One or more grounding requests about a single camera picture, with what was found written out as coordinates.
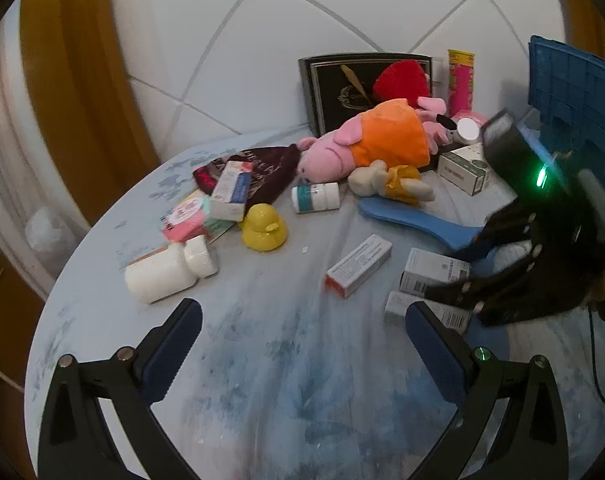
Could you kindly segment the white green medicine box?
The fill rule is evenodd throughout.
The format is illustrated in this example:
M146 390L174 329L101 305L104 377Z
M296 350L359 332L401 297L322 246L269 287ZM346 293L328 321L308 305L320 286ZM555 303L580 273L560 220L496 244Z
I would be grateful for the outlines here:
M442 153L437 172L469 196L478 195L497 182L496 174L483 157L481 143Z

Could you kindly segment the white round-cap bottle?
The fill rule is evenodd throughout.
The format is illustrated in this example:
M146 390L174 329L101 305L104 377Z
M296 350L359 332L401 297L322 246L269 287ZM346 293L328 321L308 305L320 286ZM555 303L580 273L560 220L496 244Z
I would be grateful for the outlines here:
M480 141L480 126L473 118L462 117L456 123L455 140L464 145L476 144Z

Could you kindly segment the small beige doll yellow dress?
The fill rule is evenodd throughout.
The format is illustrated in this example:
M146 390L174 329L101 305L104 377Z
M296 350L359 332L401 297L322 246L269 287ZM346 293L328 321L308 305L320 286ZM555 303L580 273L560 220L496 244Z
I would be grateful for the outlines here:
M417 206L435 200L433 188L421 180L413 166L388 168L383 160L374 160L367 167L357 167L348 177L350 190L360 197L379 196L403 204Z

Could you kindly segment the pink pig plush orange dress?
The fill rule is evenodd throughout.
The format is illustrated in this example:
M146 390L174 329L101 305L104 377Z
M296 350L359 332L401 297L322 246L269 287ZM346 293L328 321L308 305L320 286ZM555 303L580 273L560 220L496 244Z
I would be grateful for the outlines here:
M385 101L324 136L300 140L297 174L314 184L337 182L376 160L421 169L456 127L444 100L422 96L415 107L406 99Z

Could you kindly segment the white orange long box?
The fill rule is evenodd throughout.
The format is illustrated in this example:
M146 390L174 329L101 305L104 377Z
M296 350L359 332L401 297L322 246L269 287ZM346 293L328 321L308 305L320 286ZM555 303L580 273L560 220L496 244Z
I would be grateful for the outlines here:
M325 285L348 298L391 256L392 244L372 234L325 273Z

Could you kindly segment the pink yellow snack can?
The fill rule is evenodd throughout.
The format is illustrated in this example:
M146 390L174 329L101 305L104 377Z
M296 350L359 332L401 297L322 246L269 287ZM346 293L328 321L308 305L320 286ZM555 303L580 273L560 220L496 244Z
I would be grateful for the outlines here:
M470 52L450 49L449 55L449 112L469 112L473 108L473 74L475 55Z

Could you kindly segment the white teal medicine bottle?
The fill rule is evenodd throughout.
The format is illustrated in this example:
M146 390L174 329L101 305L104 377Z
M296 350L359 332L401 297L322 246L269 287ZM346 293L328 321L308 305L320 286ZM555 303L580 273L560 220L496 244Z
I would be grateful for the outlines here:
M297 185L290 198L296 214L336 210L340 207L340 188L337 182Z

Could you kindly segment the large white pill bottle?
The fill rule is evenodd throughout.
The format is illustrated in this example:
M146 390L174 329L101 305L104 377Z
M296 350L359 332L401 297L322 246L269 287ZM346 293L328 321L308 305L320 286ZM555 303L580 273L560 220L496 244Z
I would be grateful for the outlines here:
M198 235L131 262L124 270L124 283L137 300L153 304L194 286L218 270L207 237Z

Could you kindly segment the black framed picture box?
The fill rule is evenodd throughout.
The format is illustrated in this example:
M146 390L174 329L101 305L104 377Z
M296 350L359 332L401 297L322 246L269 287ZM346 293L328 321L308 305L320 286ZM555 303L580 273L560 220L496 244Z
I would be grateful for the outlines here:
M395 62L414 60L432 75L432 58L393 52L334 53L299 58L301 86L311 131L318 138L369 110L376 79Z

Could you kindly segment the yellow rubber duck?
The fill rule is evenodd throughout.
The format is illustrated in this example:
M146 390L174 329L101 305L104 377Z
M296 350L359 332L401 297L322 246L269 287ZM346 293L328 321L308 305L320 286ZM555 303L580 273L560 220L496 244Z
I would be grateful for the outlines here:
M288 238L286 223L278 211L269 204L251 206L240 222L245 246L255 252L273 252Z

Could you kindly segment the white curtain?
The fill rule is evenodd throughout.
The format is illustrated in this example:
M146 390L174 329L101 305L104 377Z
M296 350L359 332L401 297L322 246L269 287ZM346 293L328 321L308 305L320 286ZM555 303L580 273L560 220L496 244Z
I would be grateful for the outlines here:
M17 15L0 24L0 249L19 276L42 299L56 276L27 242L29 219L48 207L77 240L89 222L63 182L37 122L27 89Z

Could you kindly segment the dark maroon pouch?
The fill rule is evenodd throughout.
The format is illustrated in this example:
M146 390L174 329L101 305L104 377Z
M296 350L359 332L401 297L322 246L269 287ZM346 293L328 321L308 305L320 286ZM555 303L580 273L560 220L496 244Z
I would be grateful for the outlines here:
M250 183L246 207L255 204L272 204L293 182L301 151L295 144L288 146L268 146L248 148L230 156L211 160L193 171L197 188L208 195L214 192L223 169L231 160L252 163L252 183Z

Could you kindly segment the pink white flat box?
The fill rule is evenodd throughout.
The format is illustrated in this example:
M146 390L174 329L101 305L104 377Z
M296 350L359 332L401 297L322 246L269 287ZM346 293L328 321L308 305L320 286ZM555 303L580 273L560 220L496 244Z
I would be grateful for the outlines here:
M210 196L196 190L180 200L168 214L161 218L162 234L170 243L186 243L199 235L214 242L232 229L232 221L211 216Z

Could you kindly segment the white blue small box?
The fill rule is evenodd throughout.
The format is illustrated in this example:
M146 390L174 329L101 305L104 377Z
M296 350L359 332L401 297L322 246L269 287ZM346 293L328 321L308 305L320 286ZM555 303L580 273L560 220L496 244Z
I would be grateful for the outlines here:
M214 192L210 195L210 214L218 220L242 222L245 217L250 183L251 162L230 160L226 163Z

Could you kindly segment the white padded headboard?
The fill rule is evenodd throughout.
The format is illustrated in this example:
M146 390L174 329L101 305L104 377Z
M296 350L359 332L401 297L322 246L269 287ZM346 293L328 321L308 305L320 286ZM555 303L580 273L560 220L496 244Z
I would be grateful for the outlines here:
M559 0L112 0L124 61L157 155L307 119L298 62L319 54L475 57L473 109L527 107L528 42L564 40Z

